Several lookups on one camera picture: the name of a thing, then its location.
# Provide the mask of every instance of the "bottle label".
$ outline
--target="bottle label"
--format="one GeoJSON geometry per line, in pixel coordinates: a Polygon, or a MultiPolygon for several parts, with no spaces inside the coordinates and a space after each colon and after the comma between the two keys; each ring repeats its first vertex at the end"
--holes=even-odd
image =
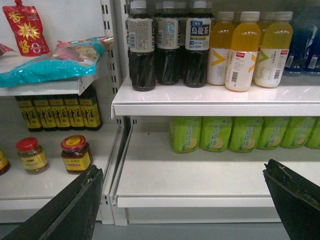
{"type": "Polygon", "coordinates": [[[41,120],[34,106],[23,107],[20,108],[20,110],[28,129],[38,129],[42,127],[41,120]]]}
{"type": "Polygon", "coordinates": [[[257,51],[230,50],[225,84],[234,88],[249,89],[254,74],[257,54],[257,51]]]}
{"type": "Polygon", "coordinates": [[[129,46],[133,53],[155,50],[154,21],[150,18],[130,18],[128,22],[129,46]]]}
{"type": "Polygon", "coordinates": [[[210,47],[206,79],[208,83],[214,85],[225,84],[228,53],[229,49],[210,47]]]}
{"type": "Polygon", "coordinates": [[[267,81],[268,86],[278,85],[288,56],[289,49],[261,48],[255,70],[255,80],[267,81]]]}
{"type": "Polygon", "coordinates": [[[52,106],[51,107],[55,123],[59,128],[68,128],[71,126],[66,106],[52,106]]]}
{"type": "Polygon", "coordinates": [[[187,17],[180,17],[180,46],[186,45],[187,17]]]}
{"type": "Polygon", "coordinates": [[[26,170],[40,169],[48,163],[44,152],[32,157],[22,157],[21,161],[26,170]]]}
{"type": "Polygon", "coordinates": [[[35,108],[44,128],[55,128],[57,126],[55,115],[50,106],[37,106],[35,108]]]}
{"type": "Polygon", "coordinates": [[[211,19],[188,18],[186,21],[185,49],[205,51],[209,49],[211,19]]]}
{"type": "Polygon", "coordinates": [[[70,123],[72,127],[84,127],[84,117],[82,115],[81,107],[80,105],[67,105],[66,110],[69,115],[70,123]]]}
{"type": "Polygon", "coordinates": [[[89,153],[87,152],[83,158],[63,158],[63,162],[65,165],[65,168],[69,171],[83,171],[86,170],[91,161],[89,157],[89,153]]]}
{"type": "Polygon", "coordinates": [[[83,115],[84,125],[90,128],[98,127],[100,122],[100,114],[96,100],[80,99],[81,111],[83,115]]]}
{"type": "Polygon", "coordinates": [[[158,42],[160,49],[179,48],[179,21],[177,18],[160,18],[158,21],[158,42]]]}
{"type": "Polygon", "coordinates": [[[5,156],[4,152],[0,150],[0,170],[4,169],[6,166],[8,166],[9,161],[7,157],[5,156]]]}

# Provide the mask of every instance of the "white bottle cap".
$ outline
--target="white bottle cap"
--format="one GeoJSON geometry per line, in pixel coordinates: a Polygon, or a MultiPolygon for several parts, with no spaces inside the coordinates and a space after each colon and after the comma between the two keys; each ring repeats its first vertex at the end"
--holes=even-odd
{"type": "Polygon", "coordinates": [[[131,9],[146,9],[147,2],[145,0],[134,0],[130,3],[131,9]]]}
{"type": "Polygon", "coordinates": [[[174,1],[164,1],[163,2],[163,9],[174,9],[175,2],[174,1]]]}
{"type": "Polygon", "coordinates": [[[205,0],[196,0],[193,3],[194,9],[206,9],[207,8],[207,1],[205,0]]]}
{"type": "Polygon", "coordinates": [[[187,4],[184,1],[178,1],[175,3],[175,8],[176,9],[186,9],[187,4]]]}
{"type": "Polygon", "coordinates": [[[218,20],[232,21],[234,19],[235,13],[233,11],[220,11],[216,17],[218,20]]]}
{"type": "Polygon", "coordinates": [[[155,9],[163,9],[163,4],[162,4],[162,2],[157,2],[157,3],[155,4],[155,9]]]}
{"type": "Polygon", "coordinates": [[[255,21],[258,22],[260,16],[259,11],[243,11],[241,13],[240,21],[255,21]]]}
{"type": "Polygon", "coordinates": [[[260,13],[261,20],[273,20],[275,18],[275,13],[273,11],[263,11],[260,13]]]}
{"type": "Polygon", "coordinates": [[[293,11],[277,11],[274,16],[276,21],[290,21],[292,19],[293,11]]]}

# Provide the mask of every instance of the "glass jar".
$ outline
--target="glass jar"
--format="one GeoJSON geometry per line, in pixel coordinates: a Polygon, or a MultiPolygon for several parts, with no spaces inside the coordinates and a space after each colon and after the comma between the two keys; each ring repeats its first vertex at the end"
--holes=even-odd
{"type": "Polygon", "coordinates": [[[93,162],[90,145],[82,135],[65,138],[61,148],[61,157],[68,173],[81,173],[93,162]]]}
{"type": "Polygon", "coordinates": [[[16,144],[25,171],[28,174],[40,174],[49,168],[42,146],[35,137],[24,138],[16,144]]]}
{"type": "Polygon", "coordinates": [[[6,155],[0,148],[0,176],[5,174],[10,168],[10,162],[8,161],[6,155]]]}

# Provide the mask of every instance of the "barcode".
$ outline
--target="barcode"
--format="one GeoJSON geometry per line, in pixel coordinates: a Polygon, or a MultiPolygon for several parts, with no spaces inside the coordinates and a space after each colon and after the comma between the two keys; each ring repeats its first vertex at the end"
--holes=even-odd
{"type": "Polygon", "coordinates": [[[308,69],[315,69],[317,61],[318,61],[318,57],[317,56],[313,56],[311,58],[310,63],[309,63],[308,69]]]}
{"type": "Polygon", "coordinates": [[[289,56],[288,60],[285,63],[285,67],[290,68],[293,60],[294,60],[294,56],[289,56]]]}
{"type": "Polygon", "coordinates": [[[281,70],[275,70],[275,75],[274,75],[274,79],[279,79],[281,70]]]}
{"type": "Polygon", "coordinates": [[[136,33],[130,33],[129,34],[129,41],[130,41],[130,48],[135,49],[136,48],[136,33]]]}
{"type": "Polygon", "coordinates": [[[232,73],[232,79],[231,79],[231,82],[236,83],[236,82],[237,82],[237,80],[238,80],[238,75],[239,75],[239,73],[238,73],[238,72],[236,72],[236,71],[234,71],[234,72],[232,73]]]}

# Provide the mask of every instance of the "bottle cap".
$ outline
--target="bottle cap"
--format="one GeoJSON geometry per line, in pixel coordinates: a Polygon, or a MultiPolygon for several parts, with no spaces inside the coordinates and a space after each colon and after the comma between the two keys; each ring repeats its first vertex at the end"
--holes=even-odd
{"type": "Polygon", "coordinates": [[[175,3],[175,8],[176,9],[186,9],[187,4],[184,1],[178,1],[175,3]]]}
{"type": "Polygon", "coordinates": [[[145,0],[134,0],[130,3],[131,9],[146,9],[147,2],[145,0]]]}
{"type": "Polygon", "coordinates": [[[194,9],[206,9],[207,8],[207,1],[204,0],[196,0],[193,3],[194,9]]]}
{"type": "Polygon", "coordinates": [[[234,21],[239,22],[240,18],[241,18],[241,12],[240,11],[234,12],[234,17],[233,17],[234,21]]]}
{"type": "Polygon", "coordinates": [[[174,1],[164,1],[163,2],[163,9],[174,9],[175,2],[174,1]]]}
{"type": "Polygon", "coordinates": [[[273,20],[275,18],[275,13],[273,11],[263,11],[260,13],[261,20],[273,20]]]}
{"type": "Polygon", "coordinates": [[[73,135],[65,138],[61,142],[62,150],[66,152],[76,152],[84,148],[86,145],[86,138],[82,135],[73,135]]]}
{"type": "Polygon", "coordinates": [[[255,21],[259,20],[260,12],[259,11],[243,11],[241,13],[240,21],[255,21]]]}
{"type": "Polygon", "coordinates": [[[232,21],[234,19],[235,13],[233,11],[220,11],[218,12],[218,20],[228,20],[232,21]]]}
{"type": "Polygon", "coordinates": [[[35,137],[27,137],[17,142],[15,145],[19,152],[27,152],[38,146],[38,140],[35,137]]]}
{"type": "Polygon", "coordinates": [[[293,11],[277,11],[274,19],[278,21],[290,21],[294,15],[293,11]]]}
{"type": "Polygon", "coordinates": [[[156,4],[155,4],[155,9],[163,9],[164,7],[163,7],[163,3],[162,2],[157,2],[156,4]]]}

